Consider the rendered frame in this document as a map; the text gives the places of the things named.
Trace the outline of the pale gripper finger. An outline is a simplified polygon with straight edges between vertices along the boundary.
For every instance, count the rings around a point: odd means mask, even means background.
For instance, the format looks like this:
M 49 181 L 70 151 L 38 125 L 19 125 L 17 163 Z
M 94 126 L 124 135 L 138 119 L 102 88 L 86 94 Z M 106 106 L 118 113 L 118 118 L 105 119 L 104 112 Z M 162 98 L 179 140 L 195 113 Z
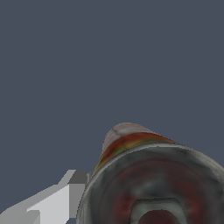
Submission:
M 0 224 L 67 224 L 77 216 L 90 171 L 68 170 L 57 185 L 7 208 Z

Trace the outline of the red labelled tin can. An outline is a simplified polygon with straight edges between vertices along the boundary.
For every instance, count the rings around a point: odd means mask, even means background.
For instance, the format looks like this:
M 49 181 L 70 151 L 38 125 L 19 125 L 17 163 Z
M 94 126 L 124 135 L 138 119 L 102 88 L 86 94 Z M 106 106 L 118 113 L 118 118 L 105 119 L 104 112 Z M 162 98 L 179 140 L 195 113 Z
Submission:
M 224 224 L 224 167 L 123 122 L 105 136 L 76 224 Z

